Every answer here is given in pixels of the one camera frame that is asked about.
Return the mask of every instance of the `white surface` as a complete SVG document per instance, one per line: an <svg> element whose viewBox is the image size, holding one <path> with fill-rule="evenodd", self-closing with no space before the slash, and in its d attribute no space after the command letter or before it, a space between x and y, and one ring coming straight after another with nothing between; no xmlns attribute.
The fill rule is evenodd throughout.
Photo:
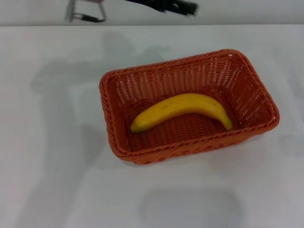
<svg viewBox="0 0 304 228"><path fill-rule="evenodd" d="M1 228L302 228L304 26L0 28ZM98 82L221 48L281 122L243 144L136 166L111 152Z"/></svg>
<svg viewBox="0 0 304 228"><path fill-rule="evenodd" d="M159 13L125 0L105 0L107 25L194 25L304 23L303 0L191 0L196 17ZM62 25L68 0L2 0L0 25ZM95 4L79 2L77 11L98 16Z"/></svg>

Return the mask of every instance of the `banana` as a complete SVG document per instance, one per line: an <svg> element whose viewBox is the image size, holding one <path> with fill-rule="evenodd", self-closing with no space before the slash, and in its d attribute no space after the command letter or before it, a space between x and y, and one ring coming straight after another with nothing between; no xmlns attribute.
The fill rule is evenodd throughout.
<svg viewBox="0 0 304 228"><path fill-rule="evenodd" d="M232 129L232 123L218 101L201 94L181 94L165 99L140 113L131 125L131 132L144 132L172 117L189 113L206 115L219 120L227 131Z"/></svg>

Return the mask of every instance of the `orange wicker basket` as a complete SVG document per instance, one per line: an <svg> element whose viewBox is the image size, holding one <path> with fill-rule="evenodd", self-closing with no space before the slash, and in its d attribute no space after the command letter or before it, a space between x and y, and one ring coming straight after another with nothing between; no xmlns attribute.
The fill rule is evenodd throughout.
<svg viewBox="0 0 304 228"><path fill-rule="evenodd" d="M210 151L241 143L279 123L279 111L249 60L224 49L163 63L114 70L99 89L110 146L122 160L136 164ZM134 118L148 107L183 93L219 101L233 124L199 114L174 117L151 130L132 134Z"/></svg>

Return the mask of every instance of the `basket rim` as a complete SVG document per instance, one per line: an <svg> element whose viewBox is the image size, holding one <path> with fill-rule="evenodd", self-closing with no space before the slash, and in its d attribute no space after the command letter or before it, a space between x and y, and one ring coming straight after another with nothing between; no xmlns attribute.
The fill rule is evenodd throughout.
<svg viewBox="0 0 304 228"><path fill-rule="evenodd" d="M150 67L150 66L158 67L158 69L161 69L161 67L163 65L167 65L168 63L171 63L171 65L174 65L175 63L179 62L182 59L187 59L187 60L191 61L191 59L193 59L193 58L202 57L202 56L207 57L209 55L212 55L214 57L214 56L227 55L227 54L239 55L240 57L245 59L244 65L247 69L250 69L248 71L248 73L254 80L255 84L259 87L261 93L266 98L266 105L267 105L267 109L270 114L270 118L268 121L265 121L264 123L260 123L253 127L245 127L245 128L241 128L241 129L227 131L227 132L216 133L213 135L206 135L206 136L198 137L196 139L190 139L190 140L184 140L181 142L160 145L160 146L146 148L146 149L134 151L134 152L132 152L131 150L125 150L118 145L116 129L113 128L114 123L115 123L115 120L112 117L113 109L112 109L111 104L108 103L109 95L108 95L108 91L107 91L107 84L111 78L115 77L116 73L125 72L127 70L129 71L130 69L134 70L134 71L142 71L143 69ZM241 53L238 50L234 50L234 49L222 49L222 50L218 50L218 51L208 52L205 54L199 54L199 55L194 55L191 57L169 60L169 61L160 62L160 63L142 65L142 66L137 66L137 67L133 66L133 67L128 67L128 68L124 68L124 69L112 70L112 71L109 71L106 74L104 74L104 76L100 80L99 90L101 93L104 117L105 117L105 119L109 119L109 121L106 121L108 135L109 135L109 138L111 138L114 142L113 145L111 145L111 143L110 143L110 145L111 145L111 147L112 146L115 147L116 151L114 151L114 153L116 154L116 156L119 156L120 158L135 157L135 156L139 156L139 155L150 154L150 153L162 151L163 149L181 147L181 146L188 145L188 144L196 144L196 143L208 141L211 139L217 139L217 138L220 139L223 137L231 137L236 134L247 134L252 131L256 131L257 132L256 134L261 134L261 133L264 133L266 131L269 131L269 130L275 128L278 125L279 119L280 119L280 115L279 115L277 106L275 105L272 97L268 93L264 84L260 80L260 78L259 78L258 74L256 73L255 69L253 68L252 64L250 63L248 58L243 53Z"/></svg>

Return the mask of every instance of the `basket bottom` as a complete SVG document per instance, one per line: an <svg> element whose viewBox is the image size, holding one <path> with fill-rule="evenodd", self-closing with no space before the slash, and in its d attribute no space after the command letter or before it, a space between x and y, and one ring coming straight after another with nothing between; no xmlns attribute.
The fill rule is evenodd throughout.
<svg viewBox="0 0 304 228"><path fill-rule="evenodd" d="M190 93L204 94L216 99L225 108L229 119L232 121L233 129L241 128L240 121L233 111L230 96L228 93L225 93L225 90L219 88L203 88L201 91L190 91ZM130 133L129 129L132 121L138 114L166 98L167 97L159 97L155 100L145 99L134 101L132 105L126 108L124 112L124 122L132 152L161 145L179 143L226 131L223 125L217 120L199 114L185 114L169 119L146 132L137 134Z"/></svg>

